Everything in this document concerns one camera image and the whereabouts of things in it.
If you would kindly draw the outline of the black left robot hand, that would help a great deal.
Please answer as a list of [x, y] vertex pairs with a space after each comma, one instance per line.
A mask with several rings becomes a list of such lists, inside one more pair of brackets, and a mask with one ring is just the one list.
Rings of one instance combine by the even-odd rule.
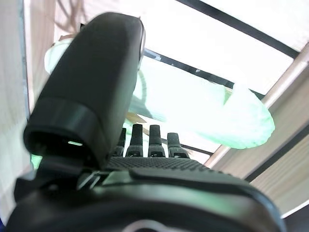
[[7, 232], [284, 232], [275, 204], [247, 181], [192, 160], [178, 135], [169, 156], [151, 127], [122, 127], [137, 82], [145, 29], [136, 17], [103, 13], [73, 39], [41, 91], [23, 132], [42, 156], [17, 178]]

